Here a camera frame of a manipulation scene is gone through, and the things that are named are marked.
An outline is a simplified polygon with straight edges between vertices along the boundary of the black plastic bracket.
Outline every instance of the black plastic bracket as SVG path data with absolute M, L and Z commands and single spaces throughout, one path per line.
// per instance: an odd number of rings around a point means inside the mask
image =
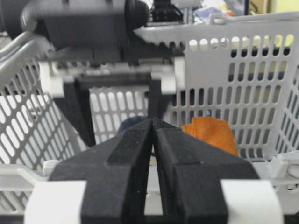
M 144 223 L 153 145 L 164 217 L 185 224 L 226 224 L 220 179 L 258 179 L 250 162 L 154 118 L 59 163 L 50 181 L 87 180 L 82 224 Z

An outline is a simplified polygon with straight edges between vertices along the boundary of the yellow wall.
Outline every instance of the yellow wall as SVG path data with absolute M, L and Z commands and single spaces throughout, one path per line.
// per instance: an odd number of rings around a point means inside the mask
M 299 11 L 299 0 L 270 0 L 269 12 L 281 13 Z

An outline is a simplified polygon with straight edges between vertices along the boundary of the orange cloth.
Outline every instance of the orange cloth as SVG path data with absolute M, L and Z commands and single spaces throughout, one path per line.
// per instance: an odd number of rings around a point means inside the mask
M 183 131 L 212 146 L 238 156 L 233 133 L 224 120 L 211 117 L 197 117 L 192 123 L 183 126 Z

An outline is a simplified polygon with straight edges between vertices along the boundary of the basket handle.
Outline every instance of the basket handle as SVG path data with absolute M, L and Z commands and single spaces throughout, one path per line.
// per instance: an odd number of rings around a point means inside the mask
M 299 20 L 299 12 L 269 13 L 261 15 L 228 16 L 222 13 L 210 15 L 210 25 L 224 25 L 232 22 L 255 22 L 255 21 L 284 21 Z

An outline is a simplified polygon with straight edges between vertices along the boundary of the gray plastic basket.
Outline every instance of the gray plastic basket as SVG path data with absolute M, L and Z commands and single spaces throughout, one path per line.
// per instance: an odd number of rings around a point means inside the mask
M 181 127 L 194 116 L 225 119 L 239 155 L 251 161 L 297 150 L 296 18 L 297 14 L 257 17 L 259 21 L 216 18 L 214 25 L 138 30 L 149 42 L 185 46 L 186 89 L 177 92 L 164 120 Z M 46 39 L 24 33 L 0 52 L 0 163 L 41 171 L 46 160 L 64 160 L 86 149 L 40 89 L 37 61 L 52 49 Z M 91 91 L 97 143 L 113 137 L 127 117 L 146 115 L 146 91 L 140 86 Z M 2 191 L 0 210 L 22 213 L 28 196 Z

